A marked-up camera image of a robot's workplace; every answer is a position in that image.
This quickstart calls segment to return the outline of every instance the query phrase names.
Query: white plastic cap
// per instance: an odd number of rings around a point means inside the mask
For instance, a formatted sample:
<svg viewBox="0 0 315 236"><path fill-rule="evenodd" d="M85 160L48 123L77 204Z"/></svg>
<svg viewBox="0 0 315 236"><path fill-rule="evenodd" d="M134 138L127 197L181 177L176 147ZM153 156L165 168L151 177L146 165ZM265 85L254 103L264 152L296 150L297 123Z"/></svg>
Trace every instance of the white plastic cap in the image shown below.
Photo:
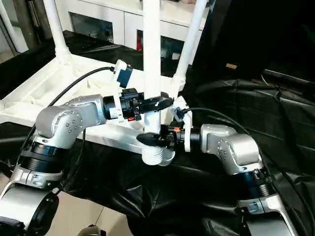
<svg viewBox="0 0 315 236"><path fill-rule="evenodd" d="M163 161L163 149L160 147L143 147L142 160L150 166L159 165Z"/></svg>

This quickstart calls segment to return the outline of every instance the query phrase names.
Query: cabinet door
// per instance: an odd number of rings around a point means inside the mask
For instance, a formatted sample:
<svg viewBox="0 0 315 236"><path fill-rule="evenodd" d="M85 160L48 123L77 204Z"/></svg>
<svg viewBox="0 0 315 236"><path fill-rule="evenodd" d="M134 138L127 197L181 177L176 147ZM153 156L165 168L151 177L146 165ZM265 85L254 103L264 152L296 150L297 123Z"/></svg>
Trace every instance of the cabinet door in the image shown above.
<svg viewBox="0 0 315 236"><path fill-rule="evenodd" d="M112 8L79 0L56 0L63 30L125 44L124 13Z"/></svg>
<svg viewBox="0 0 315 236"><path fill-rule="evenodd" d="M186 35L188 33L188 27L168 23L161 21L161 36L162 36L162 44L163 41L169 39L175 39L180 41L181 43L178 43L176 47L183 47L184 41L186 38ZM140 47L140 41L142 37L142 31L143 31L143 17L139 15L134 15L131 13L125 12L125 46L133 49L139 49ZM190 57L190 64L192 64L193 59L195 57L197 47L201 38L202 31L199 30L197 33L197 38L195 41L194 48L192 50L192 55Z"/></svg>

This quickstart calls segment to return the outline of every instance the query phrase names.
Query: black cable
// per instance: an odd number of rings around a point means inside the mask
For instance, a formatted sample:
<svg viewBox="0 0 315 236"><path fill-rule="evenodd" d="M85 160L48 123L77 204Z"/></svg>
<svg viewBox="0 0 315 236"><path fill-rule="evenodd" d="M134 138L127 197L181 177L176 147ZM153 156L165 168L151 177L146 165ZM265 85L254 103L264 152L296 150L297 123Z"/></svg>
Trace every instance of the black cable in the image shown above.
<svg viewBox="0 0 315 236"><path fill-rule="evenodd" d="M65 179L63 186L61 188L59 188L58 191L55 193L56 196L58 194L60 194L61 191L63 191L63 189L67 186L67 184L70 182L71 178L73 177L74 173L76 172L76 169L78 167L78 164L80 163L81 156L82 156L83 150L84 150L85 135L86 135L86 130L84 129L83 134L82 134L82 145L81 145L79 156L78 156L73 168L69 171L69 174L68 174L67 178Z"/></svg>
<svg viewBox="0 0 315 236"><path fill-rule="evenodd" d="M238 123L237 121L235 121L234 119L232 119L231 117L221 113L221 112L218 112L216 110L213 110L213 109L210 109L210 108L202 108L202 107L194 107L194 108L188 108L188 109L185 109L183 110L183 113L187 113L189 111L196 111L196 110L199 110L199 111L207 111L207 112L211 112L213 114L217 114L223 118L226 118L227 120L229 120L230 122L232 122L233 124L235 124L236 126L238 126L241 130L244 131L245 134L247 135L251 135L249 133L249 131L243 127L240 123ZM272 177L273 175L271 174L271 171L268 167L268 164L266 163L265 161L265 157L260 149L260 147L258 146L258 149L259 149L259 153L260 153L260 156L261 156L261 159L262 159L262 162L263 162L263 165L265 166L265 169L267 171L267 174ZM300 192L298 191L298 189L296 188L295 184L294 184L294 181L290 178L290 176L276 163L275 160L273 160L272 158L269 157L269 160L275 165L275 167L281 172L281 174L286 178L286 180L289 182L289 184L291 185L291 187L293 188L293 190L296 192L297 196L299 197L301 203L303 204L308 216L309 216L309 219L311 221L311 228L312 228L312 236L314 235L314 232L315 232L315 218L314 218L314 214L313 212L311 211L311 209L308 207L308 204L305 200L305 198L300 194ZM275 190L280 194L280 191L278 189L278 187L272 182L272 185L273 187L275 188ZM303 230L303 233L305 233L306 235L309 235L305 226L303 225L303 223L301 222L301 219L299 218L299 216L297 215L297 213L295 212L294 208L292 207L291 204L289 204L288 202L286 202L286 204L288 205L288 207L290 208L290 210L292 211L292 213L294 214L294 216L297 218L297 221L299 222L300 224L300 227L302 228Z"/></svg>

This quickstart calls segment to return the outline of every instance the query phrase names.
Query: white tube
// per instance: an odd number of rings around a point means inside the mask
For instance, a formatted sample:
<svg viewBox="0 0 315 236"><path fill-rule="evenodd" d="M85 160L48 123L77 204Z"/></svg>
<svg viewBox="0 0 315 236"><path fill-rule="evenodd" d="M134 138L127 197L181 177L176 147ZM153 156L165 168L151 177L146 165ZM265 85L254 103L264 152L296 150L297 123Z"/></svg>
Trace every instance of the white tube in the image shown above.
<svg viewBox="0 0 315 236"><path fill-rule="evenodd" d="M190 22L188 34L185 39L184 47L179 59L176 73L173 77L174 83L178 84L179 91L182 91L186 83L186 72L189 60L196 41L197 33L201 24L202 16L205 11L208 0L197 0Z"/></svg>
<svg viewBox="0 0 315 236"><path fill-rule="evenodd" d="M10 38L16 48L16 51L19 53L23 53L28 50L26 42L24 38L19 38L10 22L9 16L4 8L3 2L0 0L0 16L2 17L3 23L8 30Z"/></svg>
<svg viewBox="0 0 315 236"><path fill-rule="evenodd" d="M161 94L161 35L160 0L143 0L143 68L145 99ZM160 133L161 113L144 115L144 132ZM163 160L163 149L145 146L142 160L148 165L158 165Z"/></svg>
<svg viewBox="0 0 315 236"><path fill-rule="evenodd" d="M71 59L69 48L65 44L63 29L61 27L55 0L44 0L47 18L55 42L56 57L61 64L66 64Z"/></svg>

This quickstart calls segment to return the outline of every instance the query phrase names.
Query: white cabinet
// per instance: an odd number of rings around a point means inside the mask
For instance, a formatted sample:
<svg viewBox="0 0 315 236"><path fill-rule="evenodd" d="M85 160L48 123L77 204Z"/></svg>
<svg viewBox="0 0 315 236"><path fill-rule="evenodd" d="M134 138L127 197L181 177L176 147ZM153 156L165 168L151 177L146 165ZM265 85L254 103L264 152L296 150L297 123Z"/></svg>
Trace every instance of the white cabinet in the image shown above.
<svg viewBox="0 0 315 236"><path fill-rule="evenodd" d="M104 25L110 24L113 43L137 49L139 32L143 31L139 0L55 0L63 30L70 30L103 39ZM179 55L188 33L194 5L165 0L161 8L162 56ZM206 8L197 33L190 64L195 57L202 30L209 12Z"/></svg>
<svg viewBox="0 0 315 236"><path fill-rule="evenodd" d="M0 20L1 19L10 35L15 50L19 53L28 50L29 48L25 42L22 30L19 27L19 21L12 0L0 0Z"/></svg>
<svg viewBox="0 0 315 236"><path fill-rule="evenodd" d="M2 32L2 29L0 28L0 54L7 51L11 51L11 48Z"/></svg>
<svg viewBox="0 0 315 236"><path fill-rule="evenodd" d="M185 41L188 33L188 27L172 24L169 22L160 22L161 36L173 38L180 41ZM125 12L125 46L133 49L137 49L137 43L139 40L138 31L143 31L143 17L131 13ZM190 64L192 64L195 57L197 47L201 38L202 31L199 30L195 45L190 57Z"/></svg>
<svg viewBox="0 0 315 236"><path fill-rule="evenodd" d="M83 22L83 18L79 17L79 15L86 16L110 23L112 25L113 42L115 44L125 44L124 12L80 0L56 0L56 4L63 30L82 33L80 30L74 29L73 19L76 17L76 22L81 21L81 24L84 25L86 21L91 22L91 20L87 18Z"/></svg>

